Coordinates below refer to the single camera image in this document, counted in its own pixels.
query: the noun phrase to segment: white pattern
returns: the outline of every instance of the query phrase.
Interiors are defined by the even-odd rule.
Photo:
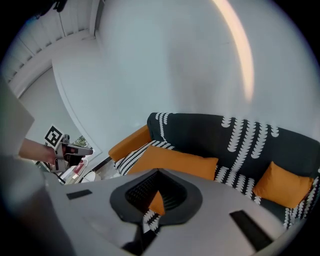
[[[251,144],[252,144],[252,141],[253,141],[253,138],[255,135],[255,130],[256,130],[256,123],[248,121],[244,140],[242,142],[239,154],[238,154],[238,156],[237,156],[237,158],[231,168],[233,171],[235,171],[235,172],[239,171],[239,169],[243,165],[243,163],[247,157],[247,154],[249,152],[249,149],[251,147]]]
[[[267,135],[268,135],[268,126],[266,124],[260,123],[259,136],[251,154],[251,157],[253,159],[257,159],[260,156],[261,151],[264,148]]]
[[[157,229],[158,224],[159,224],[159,219],[160,219],[160,216],[156,217],[156,219],[154,221],[152,221],[152,223],[149,225],[149,227],[152,231],[155,231]]]
[[[318,188],[317,194],[316,194],[315,199],[314,199],[314,201],[313,201],[312,209],[315,207],[317,201],[319,200],[319,197],[320,197],[320,187]]]
[[[119,167],[119,165],[121,164],[121,162],[123,161],[123,159],[124,159],[124,157],[121,158],[120,160],[114,162],[114,165],[113,165],[113,166],[114,166],[115,169],[118,169],[118,167]]]
[[[228,175],[228,178],[226,179],[226,185],[232,187],[232,185],[234,184],[235,182],[235,178],[236,178],[236,175],[237,175],[237,172],[235,171],[230,171],[229,172],[229,175]]]
[[[145,215],[143,215],[143,222],[148,223],[148,220],[150,220],[156,213],[153,210],[148,210]]]
[[[297,218],[297,214],[298,214],[298,207],[299,205],[297,205],[293,210],[291,210],[290,212],[290,223],[289,223],[289,227],[291,227],[293,224],[295,224],[296,222],[296,218]]]
[[[235,189],[242,192],[242,190],[244,189],[245,181],[246,181],[246,177],[240,174],[238,181],[236,183]]]
[[[305,208],[304,208],[304,213],[303,213],[303,218],[305,219],[308,215],[309,209],[311,207],[311,204],[313,202],[315,193],[316,193],[316,189],[317,189],[317,183],[318,183],[319,177],[317,177],[314,181],[313,181],[313,189],[310,191],[307,199],[306,199],[306,203],[305,203]]]
[[[229,168],[222,166],[219,173],[215,177],[216,182],[222,183],[222,181],[225,178],[226,172],[229,170]]]
[[[298,206],[298,218],[301,219],[301,217],[303,216],[302,215],[302,211],[304,209],[304,201],[302,201],[301,203],[299,203],[299,206]]]
[[[122,169],[122,173],[123,173],[123,170],[125,169],[125,167],[129,167],[130,163],[133,162],[136,159],[137,156],[135,155],[135,153],[138,153],[138,156],[142,155],[142,153],[147,149],[147,147],[149,147],[150,145],[158,144],[158,143],[159,143],[159,141],[153,140],[153,141],[147,143],[146,145],[144,145],[143,147],[131,152],[127,156],[126,160],[124,161],[124,163],[120,167]]]
[[[228,150],[230,152],[235,152],[237,150],[240,136],[242,133],[243,124],[244,121],[242,119],[235,119],[231,139],[228,145]]]
[[[246,186],[245,196],[250,198],[252,197],[252,189],[254,188],[255,180],[253,178],[248,178],[248,184]]]
[[[289,209],[289,208],[285,208],[283,226],[284,226],[286,229],[288,228],[288,225],[289,225],[289,213],[290,213],[290,209]]]
[[[224,116],[224,117],[222,118],[221,126],[227,128],[227,127],[230,126],[230,123],[231,123],[231,117],[225,117],[225,116]]]
[[[172,148],[169,148],[169,146],[171,146],[171,144],[170,144],[170,143],[167,143],[167,144],[165,144],[162,148],[163,148],[163,149],[166,149],[166,148],[167,148],[168,150],[169,150],[169,149],[172,149]]]
[[[168,142],[161,141],[158,145],[156,145],[156,147],[162,148],[162,146],[163,146],[164,144],[168,144]]]
[[[169,114],[170,114],[170,113],[165,113],[165,114],[164,114],[163,123],[164,123],[165,125],[167,124]]]
[[[256,204],[260,205],[261,203],[261,197],[260,196],[254,196],[254,200],[253,200]]]
[[[270,125],[271,126],[271,135],[272,137],[278,137],[279,136],[279,129],[276,126]]]
[[[160,125],[160,135],[162,137],[162,139],[166,141],[165,139],[165,131],[164,131],[164,124],[163,124],[163,117],[164,117],[164,113],[161,113],[160,116],[159,116],[159,125]]]
[[[145,150],[141,153],[139,153],[135,158],[133,158],[129,164],[127,164],[123,169],[122,169],[122,175],[126,175],[130,169],[133,167],[134,163],[136,163],[136,161],[138,161],[138,159],[143,155],[143,153],[145,152]]]

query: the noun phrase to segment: hand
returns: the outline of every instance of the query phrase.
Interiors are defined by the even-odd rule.
[[[75,149],[71,148],[70,151],[71,151],[71,153],[74,153]],[[64,145],[62,145],[62,153],[63,153],[63,156],[66,153],[66,146],[64,146]],[[55,150],[52,147],[48,146],[48,149],[47,149],[47,161],[46,162],[51,164],[51,165],[55,165],[56,164],[55,161],[56,161]]]

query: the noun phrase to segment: ceiling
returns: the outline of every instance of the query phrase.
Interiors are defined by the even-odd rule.
[[[3,59],[0,72],[6,82],[9,84],[28,61],[50,45],[72,34],[88,30],[92,9],[95,8],[94,2],[99,4],[96,0],[67,0],[62,12],[58,13],[52,7],[39,19],[28,20]]]

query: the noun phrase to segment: sofa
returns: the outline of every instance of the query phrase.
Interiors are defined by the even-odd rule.
[[[320,143],[290,130],[220,115],[152,113],[147,125],[115,145],[109,155],[117,171],[126,175],[149,146],[218,158],[214,182],[226,184],[266,208],[286,229],[307,218],[320,196]],[[271,162],[295,175],[313,178],[309,193],[295,208],[253,193]],[[157,233],[160,217],[149,210],[143,220]]]

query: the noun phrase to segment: white wall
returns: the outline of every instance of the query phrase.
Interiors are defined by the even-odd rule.
[[[296,27],[268,1],[229,1],[252,54],[248,100],[238,42],[225,22],[233,20],[216,2],[220,9],[211,0],[106,2],[96,35],[108,81],[91,90],[113,98],[95,108],[113,108],[119,132],[104,141],[119,141],[151,112],[249,118],[320,141],[318,68]]]
[[[80,132],[96,150],[90,168],[108,157],[108,150],[118,142],[114,136],[121,136],[124,121],[119,115],[121,103],[107,86],[103,66],[95,39],[67,46],[52,58],[62,100]]]
[[[34,118],[34,123],[26,135],[28,139],[43,144],[51,124],[69,134],[71,142],[81,136],[60,97],[52,68],[25,91],[20,101]]]

